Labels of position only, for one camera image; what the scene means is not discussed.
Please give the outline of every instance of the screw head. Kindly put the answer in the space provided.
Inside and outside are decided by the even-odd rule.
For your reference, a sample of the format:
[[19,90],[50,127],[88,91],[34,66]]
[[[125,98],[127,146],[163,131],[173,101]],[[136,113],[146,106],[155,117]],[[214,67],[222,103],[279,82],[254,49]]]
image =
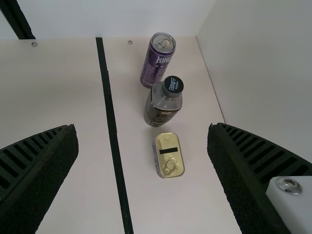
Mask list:
[[281,190],[289,194],[298,195],[302,191],[300,184],[290,177],[279,177],[276,179],[276,184]]

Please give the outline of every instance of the gold tin can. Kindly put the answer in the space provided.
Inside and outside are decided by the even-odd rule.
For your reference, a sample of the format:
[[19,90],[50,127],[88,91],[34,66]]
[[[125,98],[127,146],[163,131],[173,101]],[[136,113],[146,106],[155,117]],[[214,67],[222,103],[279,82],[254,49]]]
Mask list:
[[172,178],[184,173],[179,138],[174,133],[161,133],[153,143],[155,166],[161,178]]

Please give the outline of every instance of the black bottle cap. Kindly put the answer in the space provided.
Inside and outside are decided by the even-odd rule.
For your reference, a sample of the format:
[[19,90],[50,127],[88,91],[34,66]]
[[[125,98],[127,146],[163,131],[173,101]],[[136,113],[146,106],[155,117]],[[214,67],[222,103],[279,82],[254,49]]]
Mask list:
[[161,90],[165,96],[169,98],[177,98],[180,96],[184,88],[184,84],[179,77],[169,76],[165,78]]

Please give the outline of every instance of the energy drink can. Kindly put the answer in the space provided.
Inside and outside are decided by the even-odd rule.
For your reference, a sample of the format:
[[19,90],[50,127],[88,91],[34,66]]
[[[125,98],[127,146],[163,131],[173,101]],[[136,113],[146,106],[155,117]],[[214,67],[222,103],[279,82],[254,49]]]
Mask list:
[[179,139],[174,133],[161,133],[153,142],[157,174],[160,178],[172,178],[184,173]]
[[141,83],[146,88],[161,81],[166,68],[176,50],[176,41],[166,33],[156,33],[152,36],[141,73]]

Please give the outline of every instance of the purple can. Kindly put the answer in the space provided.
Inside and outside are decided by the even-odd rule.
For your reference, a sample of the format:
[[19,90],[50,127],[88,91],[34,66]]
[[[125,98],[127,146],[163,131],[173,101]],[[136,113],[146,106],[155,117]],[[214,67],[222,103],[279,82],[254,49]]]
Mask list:
[[141,73],[141,83],[146,88],[161,81],[166,68],[176,50],[176,41],[166,33],[156,33],[152,36]]

